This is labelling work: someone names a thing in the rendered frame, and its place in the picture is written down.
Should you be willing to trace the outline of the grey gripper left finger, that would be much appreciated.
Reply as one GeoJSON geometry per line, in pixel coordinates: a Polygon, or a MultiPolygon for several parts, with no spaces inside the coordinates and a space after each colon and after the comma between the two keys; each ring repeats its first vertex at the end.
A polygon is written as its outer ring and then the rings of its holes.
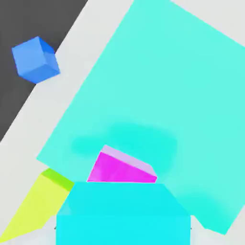
{"type": "Polygon", "coordinates": [[[43,228],[34,232],[31,245],[56,245],[56,216],[51,216],[43,228]]]}

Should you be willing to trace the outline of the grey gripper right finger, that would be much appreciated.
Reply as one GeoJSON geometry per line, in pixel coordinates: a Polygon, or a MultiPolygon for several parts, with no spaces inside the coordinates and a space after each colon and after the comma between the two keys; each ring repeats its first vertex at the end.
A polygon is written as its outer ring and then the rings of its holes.
{"type": "Polygon", "coordinates": [[[217,245],[214,233],[204,228],[194,215],[191,216],[190,245],[217,245]]]}

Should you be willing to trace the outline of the small cyan cube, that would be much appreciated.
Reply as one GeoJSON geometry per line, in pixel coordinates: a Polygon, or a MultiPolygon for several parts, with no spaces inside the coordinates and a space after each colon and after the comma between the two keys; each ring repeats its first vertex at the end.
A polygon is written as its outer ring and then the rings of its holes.
{"type": "Polygon", "coordinates": [[[78,182],[57,214],[56,245],[190,245],[190,215],[162,184],[78,182]]]}

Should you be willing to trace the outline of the small magenta cube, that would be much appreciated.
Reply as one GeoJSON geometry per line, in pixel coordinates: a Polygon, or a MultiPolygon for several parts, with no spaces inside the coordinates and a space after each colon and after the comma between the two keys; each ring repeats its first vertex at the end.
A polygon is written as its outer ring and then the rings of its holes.
{"type": "Polygon", "coordinates": [[[151,165],[105,145],[87,179],[88,182],[155,183],[157,175],[151,165]]]}

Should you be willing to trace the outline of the small blue cube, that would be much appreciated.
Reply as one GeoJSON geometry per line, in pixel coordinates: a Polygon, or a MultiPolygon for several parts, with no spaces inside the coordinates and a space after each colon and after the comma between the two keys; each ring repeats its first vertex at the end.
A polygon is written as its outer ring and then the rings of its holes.
{"type": "Polygon", "coordinates": [[[39,36],[12,49],[20,77],[34,84],[60,74],[54,49],[39,36]]]}

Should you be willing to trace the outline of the large yellow box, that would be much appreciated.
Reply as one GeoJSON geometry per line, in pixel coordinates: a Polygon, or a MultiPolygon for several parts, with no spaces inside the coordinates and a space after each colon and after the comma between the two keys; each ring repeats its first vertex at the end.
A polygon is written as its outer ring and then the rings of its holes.
{"type": "Polygon", "coordinates": [[[43,228],[57,214],[73,185],[50,168],[43,171],[0,236],[0,243],[43,228]]]}

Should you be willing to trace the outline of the large turquoise box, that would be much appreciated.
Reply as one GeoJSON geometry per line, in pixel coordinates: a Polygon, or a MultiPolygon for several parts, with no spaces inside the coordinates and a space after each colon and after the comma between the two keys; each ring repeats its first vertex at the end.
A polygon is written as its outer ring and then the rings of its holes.
{"type": "Polygon", "coordinates": [[[245,47],[169,0],[134,0],[37,158],[83,181],[104,145],[226,233],[245,205],[245,47]]]}

